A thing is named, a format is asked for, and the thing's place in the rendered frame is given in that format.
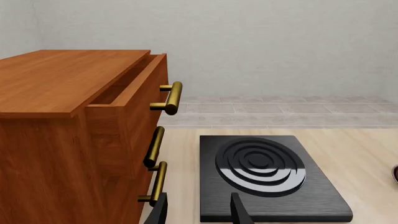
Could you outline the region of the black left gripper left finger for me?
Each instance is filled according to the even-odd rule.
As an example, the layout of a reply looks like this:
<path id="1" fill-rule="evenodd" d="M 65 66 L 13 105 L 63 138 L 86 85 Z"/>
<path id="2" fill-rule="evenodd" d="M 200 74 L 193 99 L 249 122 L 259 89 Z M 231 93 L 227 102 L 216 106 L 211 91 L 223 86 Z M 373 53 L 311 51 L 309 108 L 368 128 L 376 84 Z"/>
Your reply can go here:
<path id="1" fill-rule="evenodd" d="M 165 224 L 167 218 L 167 194 L 161 193 L 152 211 L 146 219 L 146 224 Z"/>

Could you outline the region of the open wooden drawer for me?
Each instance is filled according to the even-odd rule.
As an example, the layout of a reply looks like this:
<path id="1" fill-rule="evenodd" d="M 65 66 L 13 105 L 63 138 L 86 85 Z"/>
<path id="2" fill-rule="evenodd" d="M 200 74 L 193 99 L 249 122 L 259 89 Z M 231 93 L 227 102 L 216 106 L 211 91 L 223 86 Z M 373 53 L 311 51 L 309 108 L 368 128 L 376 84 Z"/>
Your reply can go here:
<path id="1" fill-rule="evenodd" d="M 160 111 L 151 103 L 165 102 L 168 85 L 166 54 L 147 55 L 120 80 L 86 106 L 86 120 L 102 175 L 135 177 L 144 168 Z"/>

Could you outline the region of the wooden cabinet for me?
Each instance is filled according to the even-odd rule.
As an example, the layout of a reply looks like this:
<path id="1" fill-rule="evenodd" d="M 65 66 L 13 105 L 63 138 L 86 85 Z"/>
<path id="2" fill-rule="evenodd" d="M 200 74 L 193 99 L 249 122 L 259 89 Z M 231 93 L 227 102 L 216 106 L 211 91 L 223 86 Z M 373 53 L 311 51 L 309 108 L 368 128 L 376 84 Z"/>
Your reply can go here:
<path id="1" fill-rule="evenodd" d="M 152 173 L 102 175 L 85 108 L 149 50 L 0 60 L 0 224 L 138 224 Z"/>

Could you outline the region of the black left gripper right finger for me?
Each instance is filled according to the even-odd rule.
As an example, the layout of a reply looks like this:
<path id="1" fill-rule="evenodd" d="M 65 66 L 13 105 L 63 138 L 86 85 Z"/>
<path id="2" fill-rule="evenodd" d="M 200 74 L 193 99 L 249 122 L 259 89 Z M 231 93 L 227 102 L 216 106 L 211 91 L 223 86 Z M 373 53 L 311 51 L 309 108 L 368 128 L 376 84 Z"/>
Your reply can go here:
<path id="1" fill-rule="evenodd" d="M 232 224 L 254 224 L 236 192 L 231 194 L 230 210 Z"/>

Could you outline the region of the flat black stove plate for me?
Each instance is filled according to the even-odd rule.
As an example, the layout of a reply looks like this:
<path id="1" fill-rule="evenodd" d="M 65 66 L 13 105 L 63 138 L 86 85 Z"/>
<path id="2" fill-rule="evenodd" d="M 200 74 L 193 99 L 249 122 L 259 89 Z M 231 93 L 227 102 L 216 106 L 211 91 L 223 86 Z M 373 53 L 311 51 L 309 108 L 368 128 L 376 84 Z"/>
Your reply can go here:
<path id="1" fill-rule="evenodd" d="M 200 220 L 348 223 L 349 205 L 295 136 L 200 136 Z"/>

